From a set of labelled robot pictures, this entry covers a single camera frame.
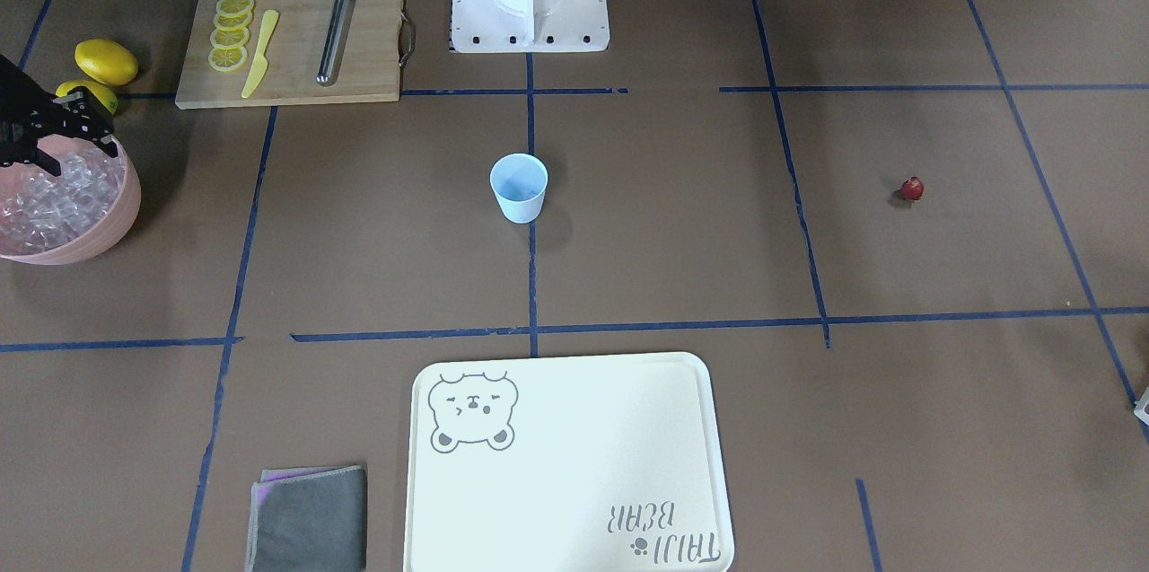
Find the wooden cutting board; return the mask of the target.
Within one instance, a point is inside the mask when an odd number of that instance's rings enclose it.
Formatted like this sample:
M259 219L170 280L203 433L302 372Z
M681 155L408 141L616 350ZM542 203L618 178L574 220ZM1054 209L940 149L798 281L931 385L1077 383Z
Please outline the wooden cutting board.
M280 17L267 49L267 75L247 98L242 96L241 88L250 62L234 72L217 72L208 64L217 2L196 0L175 94L175 102L182 110L398 101L400 61L412 51L399 47L399 33L404 28L404 0L353 0L342 36L342 53L330 86L317 84L316 75L334 0L255 0L248 28L248 52L256 48L263 13L276 10Z

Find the pink bowl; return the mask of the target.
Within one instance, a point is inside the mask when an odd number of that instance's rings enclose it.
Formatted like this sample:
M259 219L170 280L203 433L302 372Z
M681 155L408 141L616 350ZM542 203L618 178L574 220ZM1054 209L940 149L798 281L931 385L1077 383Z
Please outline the pink bowl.
M34 164L3 167L3 260L65 265L90 260L118 244L138 216L141 187L128 150L111 141L115 157L94 144L63 136L40 149L60 163L60 175Z

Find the grey folded cloth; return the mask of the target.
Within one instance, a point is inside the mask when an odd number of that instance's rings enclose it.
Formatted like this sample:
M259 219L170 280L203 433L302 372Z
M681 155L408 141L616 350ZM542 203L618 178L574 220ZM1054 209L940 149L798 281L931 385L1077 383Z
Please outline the grey folded cloth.
M265 469L250 485L246 571L364 571L368 478L361 465Z

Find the light blue plastic cup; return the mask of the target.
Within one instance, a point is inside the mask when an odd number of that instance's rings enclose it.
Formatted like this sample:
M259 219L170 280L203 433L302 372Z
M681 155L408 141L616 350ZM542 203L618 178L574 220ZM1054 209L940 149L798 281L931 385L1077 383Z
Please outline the light blue plastic cup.
M533 154L518 152L493 164L489 184L506 221L529 224L540 216L549 186L549 171Z

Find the yellow plastic knife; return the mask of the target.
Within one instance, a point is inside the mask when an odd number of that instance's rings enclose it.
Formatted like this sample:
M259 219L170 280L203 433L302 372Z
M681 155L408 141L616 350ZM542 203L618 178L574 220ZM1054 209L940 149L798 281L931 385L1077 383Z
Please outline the yellow plastic knife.
M280 11L277 10L263 11L261 16L259 37L256 37L254 54L253 57L250 57L250 69L248 69L246 80L242 82L242 99L253 96L256 88L259 88L262 84L264 76L267 76L267 71L269 69L267 51L270 41L272 40L275 28L279 23L279 20Z

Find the clear ice cubes pile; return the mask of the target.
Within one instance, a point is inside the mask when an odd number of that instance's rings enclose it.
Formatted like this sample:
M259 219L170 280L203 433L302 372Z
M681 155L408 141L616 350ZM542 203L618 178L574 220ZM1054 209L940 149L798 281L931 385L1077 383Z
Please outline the clear ice cubes pile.
M3 168L3 254L29 256L77 240L105 219L126 187L126 159L90 147L68 152L60 163L60 178L33 164Z

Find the cream bear serving tray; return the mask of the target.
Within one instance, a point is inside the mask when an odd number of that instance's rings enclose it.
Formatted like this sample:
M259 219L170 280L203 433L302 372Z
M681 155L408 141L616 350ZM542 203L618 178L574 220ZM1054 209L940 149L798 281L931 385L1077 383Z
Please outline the cream bear serving tray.
M407 571L728 571L714 381L689 351L447 362L412 382Z

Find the whole lemon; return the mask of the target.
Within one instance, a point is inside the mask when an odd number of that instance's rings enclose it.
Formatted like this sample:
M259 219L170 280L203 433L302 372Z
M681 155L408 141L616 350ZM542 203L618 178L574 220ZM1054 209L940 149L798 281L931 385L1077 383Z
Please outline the whole lemon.
M108 113L110 113L111 115L118 114L119 109L118 95L115 94L109 86L106 86L105 84L99 84L99 82L92 82L92 80L63 82L62 84L57 85L57 88L55 88L55 96L60 98L68 96L68 94L74 93L74 90L77 88L88 90L90 93L93 94L93 96L95 96L98 101L101 102L101 105L103 105L105 109Z
M136 80L139 61L134 54L111 39L88 39L75 45L75 64L99 84L124 86Z

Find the metal black-tipped stirrer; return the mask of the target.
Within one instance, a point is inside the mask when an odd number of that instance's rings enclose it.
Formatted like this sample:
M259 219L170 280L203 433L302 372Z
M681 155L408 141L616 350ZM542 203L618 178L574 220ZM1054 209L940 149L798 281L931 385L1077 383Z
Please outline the metal black-tipped stirrer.
M345 36L352 20L355 0L333 0L329 13L327 36L321 49L321 64L315 75L315 82L323 88L334 84L342 57Z

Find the red strawberry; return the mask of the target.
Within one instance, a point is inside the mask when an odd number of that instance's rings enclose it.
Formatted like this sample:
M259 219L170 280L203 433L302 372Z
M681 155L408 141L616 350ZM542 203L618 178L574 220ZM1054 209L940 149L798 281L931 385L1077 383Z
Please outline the red strawberry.
M907 201L919 201L925 195L925 184L917 176L902 181L899 196Z

